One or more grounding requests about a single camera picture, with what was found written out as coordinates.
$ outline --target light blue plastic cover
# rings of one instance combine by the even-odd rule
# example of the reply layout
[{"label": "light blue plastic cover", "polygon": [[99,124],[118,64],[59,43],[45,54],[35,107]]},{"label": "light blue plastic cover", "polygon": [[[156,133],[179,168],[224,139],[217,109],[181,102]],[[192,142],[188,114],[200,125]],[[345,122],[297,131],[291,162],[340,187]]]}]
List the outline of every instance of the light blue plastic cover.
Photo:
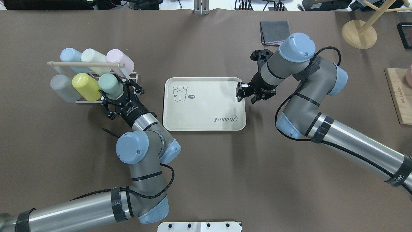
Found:
[{"label": "light blue plastic cover", "polygon": [[280,55],[291,62],[301,63],[315,54],[315,43],[304,33],[293,33],[279,47]]},{"label": "light blue plastic cover", "polygon": [[149,138],[137,130],[120,136],[116,144],[117,156],[123,163],[135,164],[145,157],[149,149]]},{"label": "light blue plastic cover", "polygon": [[276,128],[283,133],[291,136],[292,138],[299,138],[302,134],[296,129],[296,127],[289,121],[286,115],[282,112],[278,121],[276,122]]},{"label": "light blue plastic cover", "polygon": [[348,82],[348,74],[345,70],[341,69],[337,64],[334,64],[337,70],[336,82],[333,89],[328,93],[328,95],[333,96],[338,94]]},{"label": "light blue plastic cover", "polygon": [[[82,53],[74,48],[68,47],[60,53],[60,60],[62,62],[82,62],[80,57]],[[70,67],[76,74],[89,73],[91,70],[88,67]]]},{"label": "light blue plastic cover", "polygon": [[167,200],[167,195],[166,197],[159,202],[153,209],[151,209],[149,212],[143,214],[142,216],[138,217],[140,220],[140,223],[142,224],[149,224],[149,223],[155,223],[157,221],[162,220],[169,214],[169,201]]},{"label": "light blue plastic cover", "polygon": [[176,156],[178,156],[181,150],[182,147],[179,145],[176,139],[174,139],[170,146],[164,152],[164,155],[160,158],[160,162],[162,164],[170,163],[172,160],[176,158]]}]

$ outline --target white tray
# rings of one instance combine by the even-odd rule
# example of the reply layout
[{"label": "white tray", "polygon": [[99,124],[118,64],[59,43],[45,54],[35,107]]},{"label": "white tray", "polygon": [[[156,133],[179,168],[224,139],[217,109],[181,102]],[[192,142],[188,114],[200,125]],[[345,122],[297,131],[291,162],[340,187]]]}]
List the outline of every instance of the white tray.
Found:
[{"label": "white tray", "polygon": [[173,77],[164,87],[163,125],[170,131],[242,130],[245,101],[237,77]]}]

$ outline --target wooden board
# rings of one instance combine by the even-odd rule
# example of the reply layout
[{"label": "wooden board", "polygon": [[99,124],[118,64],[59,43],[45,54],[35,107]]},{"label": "wooden board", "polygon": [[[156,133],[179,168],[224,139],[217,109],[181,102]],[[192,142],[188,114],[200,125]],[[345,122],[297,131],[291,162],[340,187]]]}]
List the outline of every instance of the wooden board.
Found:
[{"label": "wooden board", "polygon": [[406,82],[406,69],[385,69],[400,124],[412,125],[412,87]]}]

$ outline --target bear drawing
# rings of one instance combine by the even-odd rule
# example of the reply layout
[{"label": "bear drawing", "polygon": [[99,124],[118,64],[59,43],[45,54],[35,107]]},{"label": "bear drawing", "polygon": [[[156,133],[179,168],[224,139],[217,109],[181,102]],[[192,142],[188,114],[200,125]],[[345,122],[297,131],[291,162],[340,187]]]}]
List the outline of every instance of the bear drawing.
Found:
[{"label": "bear drawing", "polygon": [[175,101],[184,101],[186,100],[188,87],[173,87],[173,95],[175,96]]}]

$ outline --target white label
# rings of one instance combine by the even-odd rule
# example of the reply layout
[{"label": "white label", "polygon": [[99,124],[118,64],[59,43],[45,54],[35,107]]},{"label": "white label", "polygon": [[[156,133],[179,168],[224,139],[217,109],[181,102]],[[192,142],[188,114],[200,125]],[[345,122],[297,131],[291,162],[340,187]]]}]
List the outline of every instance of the white label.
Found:
[{"label": "white label", "polygon": [[316,9],[316,8],[320,8],[322,5],[322,3],[315,3],[312,5],[312,7],[310,9]]}]

